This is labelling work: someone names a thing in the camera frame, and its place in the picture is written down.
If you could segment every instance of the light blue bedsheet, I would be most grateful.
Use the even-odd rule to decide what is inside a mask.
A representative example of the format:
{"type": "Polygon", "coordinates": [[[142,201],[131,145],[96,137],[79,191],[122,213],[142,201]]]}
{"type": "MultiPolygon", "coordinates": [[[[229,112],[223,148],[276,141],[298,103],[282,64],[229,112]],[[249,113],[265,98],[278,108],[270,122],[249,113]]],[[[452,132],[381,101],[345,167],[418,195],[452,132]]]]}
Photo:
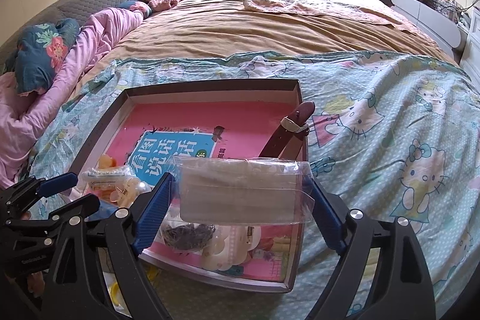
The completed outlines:
{"type": "MultiPolygon", "coordinates": [[[[392,221],[407,217],[422,245],[434,283],[437,316],[452,305],[480,256],[480,95],[466,74],[425,56],[394,52],[335,52],[314,56],[247,53],[227,59],[114,61],[66,103],[35,145],[31,173],[48,178],[68,170],[97,121],[125,88],[200,79],[298,79],[310,120],[309,161],[329,192],[349,207],[392,221]]],[[[62,205],[43,199],[45,218],[62,205]]],[[[206,286],[162,272],[158,291],[174,318],[303,319],[337,257],[308,224],[294,290],[251,294],[206,286]]],[[[350,313],[362,308],[375,258],[350,313]]]]}

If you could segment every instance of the cabinet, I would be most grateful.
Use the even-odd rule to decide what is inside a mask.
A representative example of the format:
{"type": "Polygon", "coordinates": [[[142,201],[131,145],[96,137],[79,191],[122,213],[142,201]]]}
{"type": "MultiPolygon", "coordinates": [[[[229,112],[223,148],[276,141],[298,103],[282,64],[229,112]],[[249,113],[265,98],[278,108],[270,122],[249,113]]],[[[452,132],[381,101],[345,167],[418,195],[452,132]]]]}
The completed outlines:
{"type": "Polygon", "coordinates": [[[472,79],[473,85],[480,91],[480,11],[473,9],[472,24],[466,40],[460,67],[472,79]]]}

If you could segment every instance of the blue gripper pad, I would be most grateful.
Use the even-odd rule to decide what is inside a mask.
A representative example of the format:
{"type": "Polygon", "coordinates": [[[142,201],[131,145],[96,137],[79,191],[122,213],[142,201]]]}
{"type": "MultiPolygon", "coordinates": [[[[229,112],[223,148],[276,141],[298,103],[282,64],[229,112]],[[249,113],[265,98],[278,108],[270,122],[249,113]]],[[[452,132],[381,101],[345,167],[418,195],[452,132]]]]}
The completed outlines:
{"type": "Polygon", "coordinates": [[[52,195],[61,193],[62,191],[68,190],[69,188],[77,186],[78,178],[72,172],[67,172],[65,174],[55,176],[47,181],[44,181],[40,184],[38,188],[37,195],[39,197],[51,197],[52,195]]]}
{"type": "Polygon", "coordinates": [[[131,245],[137,255],[140,255],[145,248],[150,247],[157,235],[160,224],[170,206],[170,184],[173,181],[173,175],[168,174],[137,221],[135,240],[131,245]]]}
{"type": "Polygon", "coordinates": [[[303,179],[304,189],[307,190],[315,201],[312,216],[317,223],[317,227],[331,250],[335,250],[338,255],[342,255],[347,248],[343,238],[343,227],[340,218],[335,213],[332,205],[328,202],[325,194],[318,184],[306,176],[303,179]]]}

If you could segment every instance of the cable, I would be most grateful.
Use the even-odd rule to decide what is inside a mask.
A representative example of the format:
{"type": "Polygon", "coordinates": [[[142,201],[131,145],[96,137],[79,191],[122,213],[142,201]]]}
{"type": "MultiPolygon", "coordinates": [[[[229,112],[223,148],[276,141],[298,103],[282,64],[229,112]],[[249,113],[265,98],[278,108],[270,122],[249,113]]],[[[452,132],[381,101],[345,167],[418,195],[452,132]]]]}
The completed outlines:
{"type": "Polygon", "coordinates": [[[441,10],[444,10],[444,9],[446,9],[446,8],[449,8],[449,7],[453,7],[453,8],[455,8],[457,11],[459,11],[459,12],[461,12],[461,13],[464,13],[464,12],[468,11],[469,9],[471,9],[472,7],[474,7],[479,1],[480,1],[480,0],[476,0],[475,2],[472,3],[471,6],[466,7],[466,8],[464,8],[464,9],[460,9],[460,8],[455,7],[455,6],[445,6],[445,7],[444,7],[443,9],[441,9],[441,10]]]}
{"type": "Polygon", "coordinates": [[[453,6],[452,4],[449,4],[449,5],[445,6],[443,3],[438,2],[437,0],[429,0],[429,1],[430,1],[430,2],[434,2],[434,3],[436,3],[436,4],[439,4],[439,5],[441,6],[441,8],[440,8],[439,10],[437,10],[437,11],[443,11],[443,10],[445,10],[445,9],[452,8],[452,9],[454,9],[456,12],[462,13],[462,12],[465,12],[465,11],[470,10],[470,9],[471,9],[472,7],[474,7],[480,0],[476,0],[475,2],[472,3],[471,6],[466,7],[466,8],[464,8],[464,9],[461,9],[461,8],[459,8],[459,7],[456,7],[456,6],[453,6]]]}

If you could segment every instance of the clamp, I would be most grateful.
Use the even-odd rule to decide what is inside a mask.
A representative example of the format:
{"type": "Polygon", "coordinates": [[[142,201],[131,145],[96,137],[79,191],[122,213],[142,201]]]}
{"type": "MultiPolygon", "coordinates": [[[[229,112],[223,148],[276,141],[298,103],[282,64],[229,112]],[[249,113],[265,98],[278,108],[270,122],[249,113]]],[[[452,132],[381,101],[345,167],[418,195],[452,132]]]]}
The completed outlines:
{"type": "MultiPolygon", "coordinates": [[[[126,320],[115,311],[97,248],[108,249],[123,299],[133,319],[171,320],[148,281],[138,256],[157,234],[171,203],[171,174],[129,209],[87,221],[99,208],[93,194],[49,214],[47,220],[22,220],[40,197],[76,185],[76,175],[50,180],[28,178],[0,193],[0,268],[15,278],[49,269],[40,319],[126,320]]],[[[349,209],[311,177],[303,190],[315,201],[312,215],[326,245],[340,256],[333,274],[306,320],[434,320],[435,299],[427,264],[415,233],[404,217],[393,222],[349,209]],[[363,309],[347,317],[371,248],[380,248],[377,268],[363,309]]]]}

